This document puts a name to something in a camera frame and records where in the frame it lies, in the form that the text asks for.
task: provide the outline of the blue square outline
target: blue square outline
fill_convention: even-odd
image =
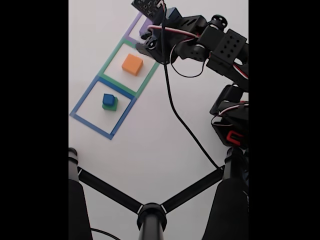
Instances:
[[[86,100],[87,96],[89,95],[89,93],[94,88],[94,86],[96,85],[97,82],[103,83],[107,87],[117,91],[121,95],[123,95],[123,96],[125,96],[125,97],[127,97],[128,99],[131,100],[129,105],[124,110],[122,116],[120,117],[118,122],[115,124],[115,126],[114,126],[113,130],[111,131],[111,133],[107,133],[106,131],[102,130],[101,128],[93,125],[91,122],[88,122],[84,118],[82,118],[79,115],[77,115],[77,111],[79,110],[81,105],[84,103],[84,101]],[[130,93],[124,91],[120,87],[118,87],[118,86],[114,85],[113,83],[111,83],[111,82],[103,79],[102,77],[96,75],[95,78],[90,83],[90,85],[88,86],[88,88],[85,90],[85,92],[82,95],[82,97],[79,99],[77,104],[74,106],[73,110],[70,113],[70,116],[73,117],[74,119],[78,120],[80,123],[82,123],[82,124],[86,125],[87,127],[91,128],[92,130],[96,131],[97,133],[101,134],[102,136],[106,137],[107,139],[112,140],[112,138],[114,137],[114,135],[116,134],[116,132],[120,128],[121,124],[124,122],[125,118],[127,117],[128,113],[130,112],[131,108],[133,107],[133,105],[135,104],[136,101],[137,101],[137,98],[135,98]]]

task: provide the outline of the robotic arm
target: robotic arm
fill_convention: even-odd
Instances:
[[[132,5],[152,21],[148,31],[141,37],[144,43],[137,43],[136,49],[163,64],[161,27],[164,16],[161,0],[134,0]],[[205,62],[216,73],[233,81],[227,85],[214,103],[210,113],[222,117],[212,127],[222,143],[229,147],[249,147],[249,102],[241,101],[243,93],[249,92],[249,44],[247,39],[228,29],[227,20],[214,15],[210,21],[201,15],[182,17],[177,8],[166,12],[165,49],[166,64],[172,64],[178,57]]]

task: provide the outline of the blue cube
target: blue cube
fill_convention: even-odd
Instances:
[[[112,94],[104,94],[102,103],[106,106],[113,106],[115,104],[115,96]]]

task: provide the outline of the black cable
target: black cable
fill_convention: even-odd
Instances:
[[[95,229],[95,228],[90,228],[91,231],[94,231],[94,232],[97,232],[97,233],[101,233],[101,234],[104,234],[104,235],[107,235],[109,236],[110,238],[113,238],[115,240],[121,240],[120,238],[117,238],[116,236],[113,236],[112,234],[108,233],[108,232],[105,232],[105,231],[102,231],[102,230],[99,230],[99,229]]]
[[[168,95],[169,95],[169,101],[170,101],[170,105],[171,108],[174,112],[174,115],[178,118],[178,120],[180,121],[180,123],[182,123],[182,125],[185,127],[185,129],[190,133],[190,135],[192,136],[192,138],[195,140],[195,142],[198,144],[198,146],[200,147],[200,149],[202,150],[202,152],[204,153],[204,155],[209,159],[209,161],[220,171],[221,168],[215,163],[215,161],[213,161],[213,159],[210,157],[210,155],[207,153],[207,151],[204,149],[204,147],[201,145],[201,143],[199,142],[199,140],[196,138],[196,136],[194,135],[194,133],[190,130],[190,128],[185,124],[185,122],[181,119],[181,117],[178,115],[174,103],[172,101],[172,96],[171,96],[171,90],[170,90],[170,83],[169,83],[169,74],[168,74],[168,68],[167,68],[167,62],[166,62],[166,47],[165,47],[165,24],[166,24],[166,14],[167,14],[167,7],[166,5],[164,5],[164,15],[163,15],[163,19],[162,19],[162,28],[161,28],[161,49],[162,49],[162,57],[163,57],[163,67],[164,67],[164,74],[165,74],[165,81],[166,81],[166,87],[168,90]]]
[[[204,72],[206,60],[204,60],[204,62],[203,62],[203,64],[202,64],[201,72],[200,72],[199,74],[197,74],[197,75],[194,75],[194,76],[185,76],[185,75],[181,74],[180,72],[178,72],[178,71],[175,69],[175,67],[174,67],[174,65],[173,65],[173,63],[172,63],[171,61],[170,61],[170,64],[171,64],[171,67],[173,68],[173,70],[174,70],[177,74],[179,74],[179,75],[182,76],[182,77],[190,78],[190,79],[191,79],[191,78],[199,77],[199,76]]]

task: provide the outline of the foam block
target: foam block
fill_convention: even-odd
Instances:
[[[102,108],[104,110],[109,110],[109,111],[116,111],[117,110],[117,105],[118,105],[118,98],[115,96],[114,97],[114,103],[112,106],[104,105],[102,104]]]
[[[104,94],[102,103],[106,106],[113,106],[115,103],[115,96],[113,96],[112,94]]]
[[[141,58],[129,53],[122,64],[122,69],[134,76],[137,76],[143,64],[144,61]]]

